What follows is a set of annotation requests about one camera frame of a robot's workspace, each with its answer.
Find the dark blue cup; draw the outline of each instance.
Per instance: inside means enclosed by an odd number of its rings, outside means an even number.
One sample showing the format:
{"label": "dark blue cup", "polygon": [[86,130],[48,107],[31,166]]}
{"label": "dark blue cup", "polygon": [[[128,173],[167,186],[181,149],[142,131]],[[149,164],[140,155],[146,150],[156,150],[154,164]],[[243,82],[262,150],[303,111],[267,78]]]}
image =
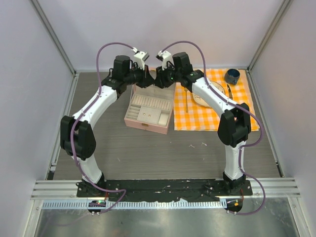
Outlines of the dark blue cup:
{"label": "dark blue cup", "polygon": [[236,85],[240,77],[240,72],[236,69],[229,69],[225,74],[225,81],[228,84]]}

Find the orange gingham cloth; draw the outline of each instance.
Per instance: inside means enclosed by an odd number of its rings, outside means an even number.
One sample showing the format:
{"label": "orange gingham cloth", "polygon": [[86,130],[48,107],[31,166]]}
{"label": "orange gingham cloth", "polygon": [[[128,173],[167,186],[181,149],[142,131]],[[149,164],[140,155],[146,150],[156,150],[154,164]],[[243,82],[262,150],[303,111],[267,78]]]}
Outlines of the orange gingham cloth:
{"label": "orange gingham cloth", "polygon": [[[225,90],[227,97],[228,89],[224,75],[228,69],[208,69],[206,76],[210,81],[219,83]],[[237,85],[229,85],[232,91],[233,100],[241,104],[245,102],[250,111],[255,114],[250,89],[245,70],[239,70],[240,78]],[[182,131],[217,131],[220,118],[213,109],[197,104],[192,94],[188,91],[188,109],[186,113],[186,93],[180,83],[176,84],[174,97],[174,130]],[[257,122],[251,117],[251,130],[258,131]]]}

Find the aluminum frame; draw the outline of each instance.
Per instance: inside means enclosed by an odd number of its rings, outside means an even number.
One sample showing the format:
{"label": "aluminum frame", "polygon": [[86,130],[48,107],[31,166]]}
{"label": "aluminum frame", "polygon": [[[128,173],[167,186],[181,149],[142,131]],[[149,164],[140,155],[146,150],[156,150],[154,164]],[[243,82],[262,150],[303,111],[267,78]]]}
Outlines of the aluminum frame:
{"label": "aluminum frame", "polygon": [[76,71],[73,67],[73,65],[71,64],[71,61],[69,59],[69,57],[67,56],[62,44],[60,43],[54,29],[52,28],[48,18],[46,17],[42,7],[40,6],[40,3],[38,0],[29,0],[30,3],[32,4],[35,12],[37,13],[37,15],[39,16],[40,20],[42,21],[44,27],[47,30],[47,33],[49,34],[49,36],[51,37],[51,39],[53,40],[55,46],[57,47],[57,50],[59,51],[60,55],[62,56],[62,58],[64,59],[67,67],[69,68],[71,74],[73,76],[75,76]]}
{"label": "aluminum frame", "polygon": [[275,17],[273,18],[270,26],[268,27],[268,30],[265,34],[265,36],[263,37],[263,39],[261,40],[259,47],[257,49],[257,51],[255,52],[249,66],[248,66],[248,71],[251,72],[253,67],[255,66],[258,58],[260,57],[261,53],[263,52],[263,50],[266,48],[268,42],[270,41],[271,37],[273,36],[274,32],[276,31],[277,27],[279,26],[283,16],[286,14],[286,11],[289,9],[289,7],[291,6],[293,0],[283,0],[283,2],[281,3],[278,11],[276,12]]}
{"label": "aluminum frame", "polygon": [[[64,111],[63,111],[63,115],[69,115],[70,108],[71,108],[71,105],[73,103],[73,99],[74,99],[74,95],[75,95],[78,79],[79,79],[79,74],[75,74],[75,76],[72,79],[70,88],[69,88],[68,97],[67,97],[67,100],[66,100],[66,104],[65,104]],[[58,128],[58,133],[57,133],[57,136],[56,136],[54,149],[53,149],[53,152],[52,152],[52,155],[51,155],[51,158],[50,158],[50,164],[49,164],[49,169],[48,169],[48,172],[47,172],[47,175],[46,175],[46,179],[48,178],[48,175],[49,175],[50,172],[55,172],[57,161],[58,161],[58,157],[59,157],[59,153],[60,153],[60,128]]]}
{"label": "aluminum frame", "polygon": [[[245,198],[262,198],[262,191],[259,184],[249,179],[254,195],[245,196]],[[299,230],[300,236],[309,237],[312,236],[308,222],[304,215],[304,209],[302,208],[301,196],[297,188],[294,178],[262,178],[259,179],[265,188],[267,198],[288,198],[291,206],[291,210]],[[34,190],[31,196],[31,202],[33,202],[32,211],[30,213],[29,221],[26,226],[24,237],[34,236],[38,222],[40,221],[40,211],[44,205],[44,209],[50,209],[47,203],[52,204],[52,209],[56,209],[56,204],[59,209],[69,209],[69,206],[74,209],[85,209],[89,200],[96,200],[96,197],[76,197],[77,186],[76,183],[79,180],[63,180],[63,181],[36,181]],[[222,208],[225,204],[226,198],[240,198],[240,196],[221,197],[220,202],[214,203],[193,203],[177,204],[175,206],[152,206],[151,209],[161,208]],[[122,205],[118,209],[148,209],[149,206],[142,204],[138,205]]]}
{"label": "aluminum frame", "polygon": [[251,88],[252,88],[252,91],[253,91],[253,95],[254,95],[254,97],[255,97],[255,100],[257,101],[259,113],[260,113],[260,115],[261,115],[262,123],[263,123],[263,126],[264,126],[264,128],[265,128],[265,131],[266,131],[266,134],[267,134],[267,137],[268,137],[268,141],[269,141],[270,146],[271,146],[272,154],[273,154],[273,156],[274,156],[274,158],[275,158],[276,163],[279,164],[278,167],[279,167],[279,171],[280,171],[280,176],[281,176],[281,177],[284,177],[284,173],[283,173],[283,171],[282,171],[282,167],[281,167],[281,165],[280,165],[280,163],[279,163],[279,159],[278,159],[278,157],[277,157],[277,151],[276,151],[276,147],[275,147],[275,145],[274,145],[274,140],[273,140],[273,138],[272,138],[272,136],[271,136],[271,133],[270,133],[270,130],[269,130],[269,127],[268,127],[268,124],[267,124],[267,120],[266,120],[266,118],[265,118],[265,116],[264,116],[263,109],[262,109],[262,105],[261,105],[261,102],[260,102],[260,100],[259,100],[258,89],[257,89],[255,83],[253,82],[251,73],[250,73],[248,70],[246,71],[246,76],[247,76],[247,79],[248,79],[248,81],[249,81],[249,83],[250,83],[250,86],[251,86]]}

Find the purple cable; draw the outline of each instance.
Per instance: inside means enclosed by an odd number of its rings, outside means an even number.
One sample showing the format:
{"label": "purple cable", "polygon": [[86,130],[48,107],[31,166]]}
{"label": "purple cable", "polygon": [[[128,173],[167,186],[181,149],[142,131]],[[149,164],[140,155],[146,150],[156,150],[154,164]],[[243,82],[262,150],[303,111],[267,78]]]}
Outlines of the purple cable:
{"label": "purple cable", "polygon": [[257,178],[255,178],[254,176],[252,176],[252,175],[250,175],[250,174],[247,174],[247,173],[242,169],[242,167],[241,167],[241,154],[242,154],[242,148],[244,148],[244,147],[252,147],[252,146],[257,145],[259,142],[261,142],[261,140],[262,140],[262,138],[263,138],[264,127],[263,127],[262,123],[258,120],[258,118],[257,118],[253,113],[251,113],[250,111],[244,109],[243,107],[241,107],[241,106],[239,106],[239,105],[235,105],[235,104],[233,104],[232,102],[228,102],[221,94],[219,94],[219,93],[210,85],[210,83],[209,83],[209,81],[208,81],[208,79],[207,79],[207,77],[206,77],[206,62],[205,62],[205,57],[204,57],[204,54],[203,54],[202,50],[200,49],[200,47],[199,47],[197,44],[195,44],[195,43],[193,43],[193,42],[191,42],[191,41],[181,40],[181,41],[177,41],[177,42],[174,42],[174,43],[168,45],[166,48],[164,48],[164,49],[162,50],[162,52],[164,52],[165,50],[167,50],[167,49],[170,48],[171,46],[174,46],[175,44],[178,44],[178,43],[189,43],[189,44],[192,44],[193,46],[195,46],[195,47],[198,49],[198,51],[199,51],[200,54],[201,54],[202,61],[203,61],[204,80],[205,80],[205,83],[206,83],[207,87],[208,87],[214,94],[216,94],[217,97],[219,97],[224,103],[229,104],[229,105],[231,105],[231,106],[234,106],[234,107],[236,107],[236,108],[238,108],[238,109],[244,111],[245,113],[249,114],[250,116],[252,116],[252,117],[256,120],[256,122],[258,123],[258,125],[259,125],[259,127],[260,127],[260,137],[258,138],[258,140],[257,140],[256,142],[254,142],[254,143],[246,144],[246,145],[243,145],[243,146],[241,146],[241,147],[239,148],[239,153],[238,153],[238,165],[239,165],[239,169],[241,170],[241,172],[242,172],[244,175],[246,175],[246,176],[248,176],[248,177],[254,179],[254,180],[260,185],[260,187],[261,187],[261,189],[262,189],[262,193],[263,193],[262,204],[259,206],[259,208],[258,208],[257,210],[252,211],[252,212],[247,212],[247,213],[234,213],[234,212],[230,211],[230,213],[232,213],[232,214],[243,215],[243,216],[255,214],[255,213],[257,213],[258,211],[260,211],[260,210],[262,209],[262,207],[264,206],[264,204],[265,204],[265,202],[266,202],[266,192],[265,192],[265,190],[264,190],[264,188],[263,188],[261,182],[260,182]]}

